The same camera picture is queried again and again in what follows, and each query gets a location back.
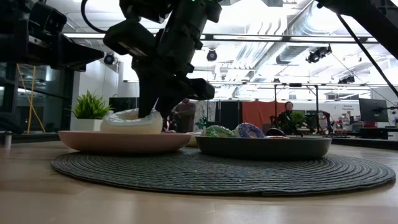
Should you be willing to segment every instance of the monitor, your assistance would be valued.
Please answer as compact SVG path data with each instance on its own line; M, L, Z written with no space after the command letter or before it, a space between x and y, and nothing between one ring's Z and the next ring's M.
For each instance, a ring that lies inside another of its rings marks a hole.
M378 110L387 108L385 100L359 99L359 108L361 111L361 121L388 122L387 110Z

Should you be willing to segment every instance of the round placemat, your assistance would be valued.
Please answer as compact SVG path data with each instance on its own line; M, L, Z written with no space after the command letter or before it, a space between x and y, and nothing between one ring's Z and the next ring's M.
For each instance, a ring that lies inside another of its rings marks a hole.
M135 190L205 195L310 195L370 189L395 172L364 159L333 154L311 161L246 161L182 149L162 156L75 152L52 167L77 179Z

